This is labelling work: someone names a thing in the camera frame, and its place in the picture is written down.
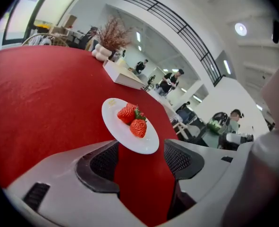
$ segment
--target desk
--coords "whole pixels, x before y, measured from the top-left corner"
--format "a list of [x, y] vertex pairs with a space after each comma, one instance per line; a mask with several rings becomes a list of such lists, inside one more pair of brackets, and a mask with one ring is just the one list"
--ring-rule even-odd
[[164, 159], [164, 139], [177, 139], [166, 112], [145, 91], [113, 83], [88, 51], [58, 46], [0, 51], [1, 187], [52, 154], [113, 140], [101, 116], [110, 97], [139, 105], [160, 141], [152, 155], [119, 146], [114, 181], [120, 200], [148, 226], [165, 222], [174, 177]]
[[170, 121], [177, 119], [178, 121], [182, 122], [182, 119], [180, 118], [180, 116], [175, 112], [173, 106], [171, 104], [169, 104], [169, 102], [167, 101], [167, 99], [165, 99], [164, 97], [160, 96], [157, 92], [155, 92], [155, 90], [150, 90], [148, 92], [148, 94], [150, 94], [155, 100], [157, 100], [165, 109]]

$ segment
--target white box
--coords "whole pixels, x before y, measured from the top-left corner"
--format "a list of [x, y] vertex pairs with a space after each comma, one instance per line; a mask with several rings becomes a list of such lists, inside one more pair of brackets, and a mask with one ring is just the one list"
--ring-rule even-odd
[[134, 73], [130, 72], [123, 66], [119, 66], [112, 61], [106, 60], [103, 63], [103, 67], [115, 83], [135, 89], [141, 89], [144, 86], [144, 83], [135, 76]]

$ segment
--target white vase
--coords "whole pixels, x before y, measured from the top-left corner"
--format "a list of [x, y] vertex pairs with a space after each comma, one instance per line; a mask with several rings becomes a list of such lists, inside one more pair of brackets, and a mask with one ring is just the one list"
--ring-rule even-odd
[[112, 51], [107, 50], [100, 44], [95, 46], [95, 49], [92, 51], [92, 56], [94, 56], [99, 61], [105, 61], [112, 55]]

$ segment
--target black shirt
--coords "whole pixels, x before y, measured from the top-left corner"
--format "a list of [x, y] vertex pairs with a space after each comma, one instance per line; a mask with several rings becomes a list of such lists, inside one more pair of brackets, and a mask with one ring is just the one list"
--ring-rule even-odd
[[[173, 73], [168, 73], [167, 75], [164, 76], [165, 79], [170, 79], [172, 83], [175, 83], [176, 86], [178, 85], [179, 82], [177, 82], [177, 78], [175, 77], [175, 75]], [[162, 81], [159, 85], [162, 90], [164, 92], [169, 92], [170, 88], [172, 87], [171, 85], [169, 85], [166, 81]]]
[[182, 104], [181, 107], [180, 107], [181, 110], [184, 109], [184, 108], [186, 108], [186, 103]]
[[139, 72], [140, 70], [143, 70], [143, 69], [145, 69], [144, 63], [142, 61], [138, 62], [137, 65], [135, 66], [135, 70], [137, 72]]

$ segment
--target dried flower arrangement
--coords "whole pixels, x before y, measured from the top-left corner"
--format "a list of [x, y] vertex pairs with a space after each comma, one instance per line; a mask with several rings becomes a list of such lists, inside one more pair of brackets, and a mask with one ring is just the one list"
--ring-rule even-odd
[[95, 31], [99, 43], [109, 51], [118, 51], [126, 48], [131, 44], [128, 40], [128, 34], [132, 28], [125, 29], [121, 19], [110, 17], [104, 27], [100, 27]]

